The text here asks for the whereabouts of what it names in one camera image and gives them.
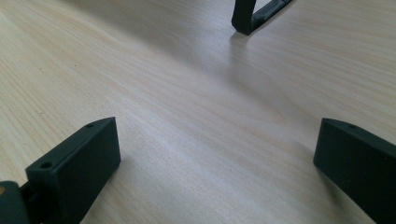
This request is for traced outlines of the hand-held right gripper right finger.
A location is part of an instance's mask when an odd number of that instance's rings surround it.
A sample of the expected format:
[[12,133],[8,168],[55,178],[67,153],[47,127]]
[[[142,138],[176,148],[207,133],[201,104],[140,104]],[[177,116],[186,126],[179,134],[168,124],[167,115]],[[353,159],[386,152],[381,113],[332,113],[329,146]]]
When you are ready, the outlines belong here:
[[323,119],[313,163],[376,224],[396,224],[396,146],[336,119]]

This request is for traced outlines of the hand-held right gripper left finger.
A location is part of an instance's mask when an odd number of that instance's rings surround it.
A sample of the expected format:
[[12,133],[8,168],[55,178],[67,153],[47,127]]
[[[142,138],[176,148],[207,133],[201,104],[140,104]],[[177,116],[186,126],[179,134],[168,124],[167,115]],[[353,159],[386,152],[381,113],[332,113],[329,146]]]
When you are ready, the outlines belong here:
[[119,165],[116,120],[85,125],[26,168],[29,216],[35,224],[79,224]]

